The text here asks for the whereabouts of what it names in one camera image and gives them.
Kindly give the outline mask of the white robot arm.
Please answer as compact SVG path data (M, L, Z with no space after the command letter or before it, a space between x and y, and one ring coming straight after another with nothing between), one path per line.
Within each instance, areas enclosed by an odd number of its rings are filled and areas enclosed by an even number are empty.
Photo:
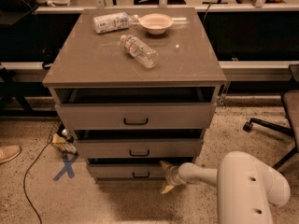
M227 153L216 169L185 162L161 162L165 181L161 193L175 186L204 182L217 189L218 224L274 224L272 207L291 197L286 178L264 162L241 151Z

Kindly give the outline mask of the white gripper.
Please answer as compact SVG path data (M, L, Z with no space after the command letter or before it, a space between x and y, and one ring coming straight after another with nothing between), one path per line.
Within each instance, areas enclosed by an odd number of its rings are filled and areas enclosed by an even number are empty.
M160 161L160 164L162 165L162 169L165 171L165 180L168 184L163 184L160 193L166 194L169 191L171 191L174 188L174 186L180 185L181 179L178 174L177 166L172 166L172 164L168 161Z

